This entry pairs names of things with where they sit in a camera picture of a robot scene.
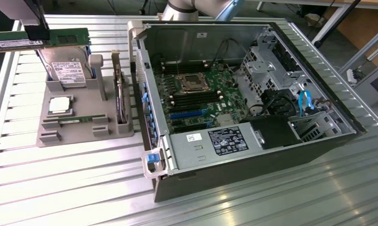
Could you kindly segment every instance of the power supply label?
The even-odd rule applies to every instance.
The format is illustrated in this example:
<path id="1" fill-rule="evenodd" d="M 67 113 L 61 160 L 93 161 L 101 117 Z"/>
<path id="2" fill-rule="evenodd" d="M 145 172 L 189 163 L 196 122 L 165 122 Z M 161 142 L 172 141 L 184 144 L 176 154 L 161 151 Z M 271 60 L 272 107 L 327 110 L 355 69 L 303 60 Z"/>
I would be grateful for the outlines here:
<path id="1" fill-rule="evenodd" d="M 208 135 L 218 155 L 226 155 L 248 150 L 248 146 L 238 126 L 208 131 Z"/>

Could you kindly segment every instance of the blue pcie slot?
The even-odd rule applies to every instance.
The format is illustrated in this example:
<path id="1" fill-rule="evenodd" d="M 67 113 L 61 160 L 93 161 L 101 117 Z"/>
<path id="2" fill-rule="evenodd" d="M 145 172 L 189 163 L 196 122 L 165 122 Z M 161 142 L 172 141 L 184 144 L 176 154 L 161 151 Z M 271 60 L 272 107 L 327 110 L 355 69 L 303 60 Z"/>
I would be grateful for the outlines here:
<path id="1" fill-rule="evenodd" d="M 185 112 L 185 113 L 177 113 L 171 115 L 171 119 L 183 119 L 189 117 L 201 116 L 206 113 L 207 109 L 203 109 L 196 112 Z"/>

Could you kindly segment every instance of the hard drive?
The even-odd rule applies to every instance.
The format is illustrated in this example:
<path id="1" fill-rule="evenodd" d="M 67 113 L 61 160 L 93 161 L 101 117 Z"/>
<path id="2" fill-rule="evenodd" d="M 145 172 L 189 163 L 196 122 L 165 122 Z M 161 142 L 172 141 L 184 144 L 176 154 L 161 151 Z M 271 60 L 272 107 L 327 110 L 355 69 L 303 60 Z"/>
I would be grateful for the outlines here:
<path id="1" fill-rule="evenodd" d="M 47 48 L 37 51 L 49 78 L 64 88 L 87 86 L 85 79 L 95 78 L 88 64 L 89 47 Z"/>

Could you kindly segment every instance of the green circuit board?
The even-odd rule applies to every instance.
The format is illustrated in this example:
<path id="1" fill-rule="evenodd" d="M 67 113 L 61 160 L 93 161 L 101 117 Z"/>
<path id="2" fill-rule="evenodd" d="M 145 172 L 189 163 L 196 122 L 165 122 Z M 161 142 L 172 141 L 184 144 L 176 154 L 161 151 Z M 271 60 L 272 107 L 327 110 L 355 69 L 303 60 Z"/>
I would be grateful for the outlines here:
<path id="1" fill-rule="evenodd" d="M 220 91 L 220 95 L 223 96 L 222 99 L 216 102 L 197 104 L 200 105 L 200 110 L 204 111 L 203 115 L 181 119 L 171 119 L 171 115 L 176 113 L 169 112 L 169 110 L 175 108 L 171 103 L 172 99 L 169 96 L 173 94 L 184 96 L 184 93 L 181 93 L 183 87 L 179 79 L 179 76 L 181 75 L 184 76 L 187 74 L 165 75 L 160 71 L 155 71 L 155 80 L 161 98 L 164 116 L 171 133 L 179 133 L 179 131 L 175 131 L 176 128 L 192 125 L 207 125 L 207 128 L 219 127 L 220 124 L 218 123 L 216 119 L 222 114 L 231 114 L 232 121 L 235 122 L 235 124 L 239 123 L 239 121 L 247 116 L 248 112 L 248 108 L 244 104 L 244 98 L 239 92 L 239 89 L 234 86 L 235 80 L 228 69 L 219 71 L 216 67 L 212 67 L 206 72 L 201 72 L 201 75 L 204 76 L 210 88 L 208 91 Z"/>

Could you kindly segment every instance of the cpu socket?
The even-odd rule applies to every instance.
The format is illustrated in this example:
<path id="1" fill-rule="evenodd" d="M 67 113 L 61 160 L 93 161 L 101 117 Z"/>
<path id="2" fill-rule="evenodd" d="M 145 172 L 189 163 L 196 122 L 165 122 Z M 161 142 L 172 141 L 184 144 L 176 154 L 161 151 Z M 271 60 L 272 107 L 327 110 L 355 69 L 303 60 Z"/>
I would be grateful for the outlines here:
<path id="1" fill-rule="evenodd" d="M 183 74 L 177 76 L 181 84 L 181 93 L 195 93 L 210 90 L 204 75 L 201 73 Z"/>

